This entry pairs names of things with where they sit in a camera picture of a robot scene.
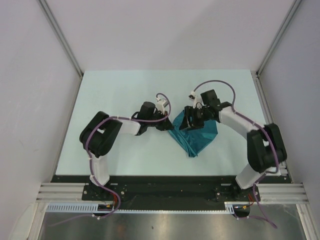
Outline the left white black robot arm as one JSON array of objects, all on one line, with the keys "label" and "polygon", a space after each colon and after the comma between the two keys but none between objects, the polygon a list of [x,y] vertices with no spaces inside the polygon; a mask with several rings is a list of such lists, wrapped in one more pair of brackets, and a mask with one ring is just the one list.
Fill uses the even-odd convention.
[{"label": "left white black robot arm", "polygon": [[110,180],[106,155],[110,152],[118,135],[129,134],[140,136],[149,127],[159,131],[173,130],[169,120],[171,104],[168,100],[157,99],[156,103],[145,101],[140,110],[131,117],[109,116],[99,111],[87,124],[79,136],[89,156],[90,181],[95,184],[93,194],[100,200],[110,196],[111,188],[107,185]]}]

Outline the teal satin napkin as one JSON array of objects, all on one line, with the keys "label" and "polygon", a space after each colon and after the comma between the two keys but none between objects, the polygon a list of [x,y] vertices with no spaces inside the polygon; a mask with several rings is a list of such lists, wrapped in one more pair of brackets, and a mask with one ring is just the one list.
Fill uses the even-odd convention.
[{"label": "teal satin napkin", "polygon": [[173,120],[173,130],[169,130],[170,136],[182,147],[188,157],[194,158],[206,148],[218,135],[217,123],[215,120],[204,122],[200,129],[179,130],[183,122],[184,111],[181,111]]}]

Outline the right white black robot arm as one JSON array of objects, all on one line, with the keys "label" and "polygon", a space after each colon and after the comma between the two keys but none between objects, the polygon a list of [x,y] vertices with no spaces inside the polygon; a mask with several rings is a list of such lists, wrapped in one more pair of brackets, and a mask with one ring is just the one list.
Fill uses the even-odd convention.
[{"label": "right white black robot arm", "polygon": [[236,111],[233,103],[221,102],[213,89],[199,96],[192,91],[189,98],[193,105],[184,107],[180,130],[202,129],[206,121],[214,120],[233,129],[247,142],[248,164],[235,177],[237,184],[230,188],[235,200],[242,201],[247,197],[248,188],[259,182],[263,175],[279,171],[279,163],[287,159],[287,152],[276,124],[260,125],[249,119]]}]

